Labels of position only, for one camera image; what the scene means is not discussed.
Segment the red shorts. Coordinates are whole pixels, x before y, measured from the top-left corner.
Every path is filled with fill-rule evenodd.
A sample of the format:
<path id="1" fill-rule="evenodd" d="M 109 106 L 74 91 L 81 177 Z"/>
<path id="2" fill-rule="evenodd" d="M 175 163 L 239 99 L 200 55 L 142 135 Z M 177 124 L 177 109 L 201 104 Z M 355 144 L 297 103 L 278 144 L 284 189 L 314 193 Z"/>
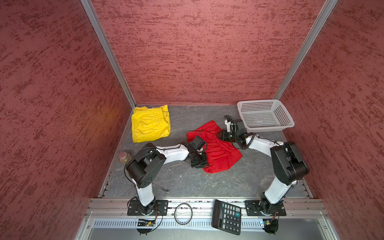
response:
<path id="1" fill-rule="evenodd" d="M 208 174 L 227 171 L 243 157 L 241 152 L 231 143 L 221 141 L 217 137 L 221 130 L 215 121 L 210 121 L 196 130 L 187 133 L 188 142 L 199 136 L 208 144 L 208 147 L 205 147 L 205 149 L 207 149 L 209 165 L 203 168 Z"/>

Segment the yellow shorts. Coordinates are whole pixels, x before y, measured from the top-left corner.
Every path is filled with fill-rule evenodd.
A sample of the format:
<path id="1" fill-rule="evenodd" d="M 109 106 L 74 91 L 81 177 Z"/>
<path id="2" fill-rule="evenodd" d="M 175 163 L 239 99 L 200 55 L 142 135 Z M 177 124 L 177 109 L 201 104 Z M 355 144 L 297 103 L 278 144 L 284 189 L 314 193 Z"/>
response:
<path id="1" fill-rule="evenodd" d="M 132 114 L 132 138 L 134 143 L 152 142 L 171 134 L 168 105 L 157 108 L 139 107 Z"/>

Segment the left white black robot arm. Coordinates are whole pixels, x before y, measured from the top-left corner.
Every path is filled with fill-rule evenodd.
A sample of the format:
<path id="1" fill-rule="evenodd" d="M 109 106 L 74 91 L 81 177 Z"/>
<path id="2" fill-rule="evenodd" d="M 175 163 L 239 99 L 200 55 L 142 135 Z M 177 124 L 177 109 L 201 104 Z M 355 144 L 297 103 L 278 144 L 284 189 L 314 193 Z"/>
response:
<path id="1" fill-rule="evenodd" d="M 209 166 L 208 143 L 198 138 L 189 143 L 179 143 L 170 147 L 157 147 L 146 144 L 136 151 L 125 163 L 125 177 L 135 186 L 136 202 L 141 215 L 156 214 L 156 197 L 153 181 L 163 165 L 173 162 L 187 162 L 192 168 L 203 169 Z"/>

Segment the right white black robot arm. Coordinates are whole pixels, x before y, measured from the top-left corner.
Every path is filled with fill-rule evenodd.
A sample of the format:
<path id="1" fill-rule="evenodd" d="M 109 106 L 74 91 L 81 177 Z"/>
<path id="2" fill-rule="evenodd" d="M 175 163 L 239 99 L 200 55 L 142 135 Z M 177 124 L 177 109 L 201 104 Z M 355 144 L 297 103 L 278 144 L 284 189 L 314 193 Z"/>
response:
<path id="1" fill-rule="evenodd" d="M 294 142 L 272 141 L 255 133 L 239 135 L 227 130 L 221 130 L 217 137 L 233 143 L 241 150 L 256 150 L 271 157 L 275 177 L 269 188 L 261 194 L 259 204 L 251 208 L 262 216 L 271 216 L 282 210 L 288 191 L 310 171 Z"/>

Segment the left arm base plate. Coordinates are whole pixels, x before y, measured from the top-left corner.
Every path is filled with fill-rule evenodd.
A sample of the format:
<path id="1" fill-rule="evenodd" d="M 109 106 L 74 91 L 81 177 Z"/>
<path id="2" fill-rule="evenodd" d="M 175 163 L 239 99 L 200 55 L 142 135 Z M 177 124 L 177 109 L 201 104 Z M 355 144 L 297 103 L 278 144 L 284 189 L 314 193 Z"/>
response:
<path id="1" fill-rule="evenodd" d="M 153 200 L 148 206 L 143 206 L 137 199 L 131 200 L 128 203 L 128 216 L 166 216 L 168 211 L 169 201 Z"/>

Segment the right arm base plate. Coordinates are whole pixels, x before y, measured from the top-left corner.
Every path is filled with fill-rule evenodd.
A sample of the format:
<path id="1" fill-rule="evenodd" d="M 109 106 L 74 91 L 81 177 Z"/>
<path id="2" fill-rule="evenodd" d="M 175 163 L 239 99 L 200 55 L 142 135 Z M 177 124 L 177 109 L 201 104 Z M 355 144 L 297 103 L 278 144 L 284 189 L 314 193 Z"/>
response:
<path id="1" fill-rule="evenodd" d="M 285 217 L 287 213 L 283 203 L 280 201 L 277 204 L 271 204 L 267 200 L 245 201 L 245 209 L 247 216 Z"/>

